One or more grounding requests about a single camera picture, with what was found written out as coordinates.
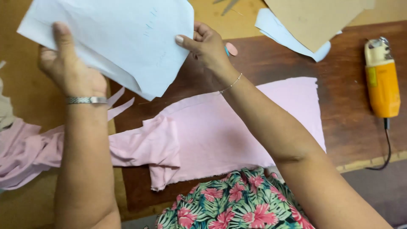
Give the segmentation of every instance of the brown paper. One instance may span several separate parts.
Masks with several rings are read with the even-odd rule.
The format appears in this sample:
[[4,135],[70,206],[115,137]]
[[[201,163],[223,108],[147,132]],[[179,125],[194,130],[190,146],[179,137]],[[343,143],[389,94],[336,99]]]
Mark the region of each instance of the brown paper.
[[364,9],[374,6],[374,0],[265,1],[288,31],[312,52],[316,52]]

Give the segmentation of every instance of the fingernail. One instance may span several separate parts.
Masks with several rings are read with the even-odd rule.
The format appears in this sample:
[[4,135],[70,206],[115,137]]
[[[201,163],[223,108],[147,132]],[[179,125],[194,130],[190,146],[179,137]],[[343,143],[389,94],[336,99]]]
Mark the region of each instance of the fingernail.
[[182,44],[182,43],[184,42],[184,38],[181,37],[180,35],[177,35],[177,36],[175,37],[175,41],[176,41],[178,44]]
[[65,35],[69,33],[68,27],[62,22],[54,23],[54,29],[61,35]]

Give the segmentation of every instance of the scissors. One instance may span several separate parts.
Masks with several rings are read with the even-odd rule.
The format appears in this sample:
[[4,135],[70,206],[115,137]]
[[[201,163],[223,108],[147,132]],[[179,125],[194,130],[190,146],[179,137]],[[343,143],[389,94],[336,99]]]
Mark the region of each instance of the scissors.
[[[215,1],[213,2],[213,4],[219,3],[219,2],[221,2],[221,1],[224,1],[224,0],[215,0]],[[228,4],[228,6],[225,8],[225,10],[223,11],[222,16],[224,16],[229,10],[231,10],[232,7],[233,7],[238,1],[239,1],[239,0],[232,0],[232,1]]]

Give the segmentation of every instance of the person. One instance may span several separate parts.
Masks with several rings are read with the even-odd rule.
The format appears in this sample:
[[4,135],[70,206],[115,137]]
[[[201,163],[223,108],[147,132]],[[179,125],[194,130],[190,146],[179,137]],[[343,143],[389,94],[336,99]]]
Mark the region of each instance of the person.
[[[68,27],[56,22],[53,28],[58,51],[40,47],[40,68],[67,97],[105,97],[105,78],[76,56]],[[391,228],[348,185],[300,122],[232,66],[216,31],[195,22],[193,39],[179,35],[175,42],[227,89],[222,95],[286,183],[275,174],[266,177],[262,168],[231,172],[179,195],[156,228]],[[104,104],[67,105],[55,192],[57,229],[120,228],[106,120]]]

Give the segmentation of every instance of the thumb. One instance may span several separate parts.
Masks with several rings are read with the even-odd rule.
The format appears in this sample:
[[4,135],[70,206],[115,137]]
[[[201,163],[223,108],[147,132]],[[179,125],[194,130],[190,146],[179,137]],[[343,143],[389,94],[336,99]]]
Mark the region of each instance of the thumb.
[[187,50],[189,50],[191,52],[194,52],[194,53],[198,53],[200,51],[200,49],[201,49],[201,43],[200,42],[194,41],[191,38],[189,38],[187,36],[184,36],[184,35],[176,36],[175,37],[175,42],[179,46],[181,46],[181,47],[183,47],[183,48],[185,48],[185,49],[187,49]]
[[54,39],[63,60],[76,59],[75,43],[68,26],[62,22],[53,24]]

